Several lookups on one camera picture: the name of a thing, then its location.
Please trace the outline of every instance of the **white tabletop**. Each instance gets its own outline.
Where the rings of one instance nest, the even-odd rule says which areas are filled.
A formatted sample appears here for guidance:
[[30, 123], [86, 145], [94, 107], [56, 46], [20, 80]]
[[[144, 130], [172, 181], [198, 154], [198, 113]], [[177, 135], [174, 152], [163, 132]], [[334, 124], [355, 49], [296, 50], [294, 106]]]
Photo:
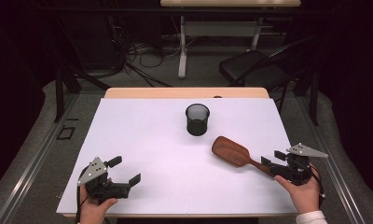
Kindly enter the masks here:
[[160, 0], [163, 7], [299, 7], [300, 0]]
[[[206, 105], [208, 131], [187, 132], [186, 108]], [[235, 168], [211, 151], [223, 135], [252, 158], [277, 163], [274, 150], [290, 147], [272, 99], [102, 99], [57, 213], [74, 216], [80, 172], [98, 156], [123, 162], [108, 173], [115, 183], [141, 174], [128, 199], [111, 207], [115, 217], [264, 217], [295, 214], [288, 193], [252, 165]]]

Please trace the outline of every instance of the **wooden spatula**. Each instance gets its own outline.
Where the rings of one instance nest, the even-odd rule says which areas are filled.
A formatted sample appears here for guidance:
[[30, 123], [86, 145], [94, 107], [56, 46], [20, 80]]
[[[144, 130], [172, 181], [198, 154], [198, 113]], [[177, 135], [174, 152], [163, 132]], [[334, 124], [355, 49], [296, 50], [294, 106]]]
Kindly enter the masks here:
[[215, 139], [212, 147], [212, 152], [220, 157], [222, 160], [236, 167], [242, 167], [246, 164], [252, 164], [263, 173], [273, 176], [270, 173], [268, 166], [265, 166], [251, 159], [250, 153], [247, 148], [233, 142], [232, 140], [224, 136], [219, 136]]

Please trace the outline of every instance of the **white table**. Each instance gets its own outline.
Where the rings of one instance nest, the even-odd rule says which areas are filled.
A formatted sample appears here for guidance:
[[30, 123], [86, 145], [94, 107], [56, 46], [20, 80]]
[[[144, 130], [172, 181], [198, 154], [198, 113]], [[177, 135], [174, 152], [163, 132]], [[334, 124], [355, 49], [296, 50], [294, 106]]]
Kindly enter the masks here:
[[[160, 0], [163, 7], [299, 7], [300, 0]], [[178, 77], [186, 77], [186, 35], [251, 36], [256, 49], [262, 19], [258, 21], [185, 21], [181, 17], [181, 56]]]
[[[187, 91], [193, 96], [187, 98]], [[144, 98], [153, 92], [167, 99], [155, 99], [157, 94]], [[199, 92], [203, 98], [196, 96]], [[260, 98], [251, 98], [251, 92]], [[232, 167], [211, 151], [215, 138], [223, 135], [247, 147], [254, 160], [264, 156], [278, 161], [274, 150], [285, 152], [290, 144], [275, 104], [263, 93], [262, 88], [110, 89], [97, 109], [57, 213], [75, 215], [76, 182], [94, 157], [109, 161], [122, 156], [123, 162], [108, 171], [113, 182], [125, 183], [140, 173], [142, 180], [128, 199], [108, 210], [110, 217], [295, 214], [288, 193], [271, 177], [251, 165]], [[117, 99], [117, 94], [131, 96]], [[216, 95], [234, 97], [212, 98]], [[195, 103], [211, 111], [208, 131], [200, 137], [190, 135], [186, 127], [185, 110]]]

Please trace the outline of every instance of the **black mesh cup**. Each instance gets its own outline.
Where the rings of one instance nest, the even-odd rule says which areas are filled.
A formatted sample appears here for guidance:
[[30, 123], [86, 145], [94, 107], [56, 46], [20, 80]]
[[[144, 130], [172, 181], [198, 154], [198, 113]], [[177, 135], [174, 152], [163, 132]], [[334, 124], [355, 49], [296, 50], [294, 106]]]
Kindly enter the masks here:
[[207, 132], [207, 121], [210, 110], [205, 105], [194, 104], [186, 109], [186, 129], [194, 136], [201, 136]]

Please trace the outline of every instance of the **hand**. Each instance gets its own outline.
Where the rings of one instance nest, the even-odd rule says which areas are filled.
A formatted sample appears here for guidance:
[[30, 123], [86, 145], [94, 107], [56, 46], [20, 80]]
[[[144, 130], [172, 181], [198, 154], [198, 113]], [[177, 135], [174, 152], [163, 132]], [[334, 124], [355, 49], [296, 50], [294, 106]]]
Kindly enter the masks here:
[[[316, 176], [318, 176], [317, 172], [314, 169], [311, 170]], [[311, 179], [306, 184], [300, 186], [293, 185], [291, 182], [284, 179], [280, 175], [274, 176], [274, 179], [289, 192], [292, 203], [300, 214], [320, 210], [320, 187], [313, 177], [311, 177]]]
[[107, 210], [117, 203], [116, 198], [108, 199], [102, 204], [89, 196], [85, 185], [80, 187], [81, 218], [80, 224], [102, 224]]

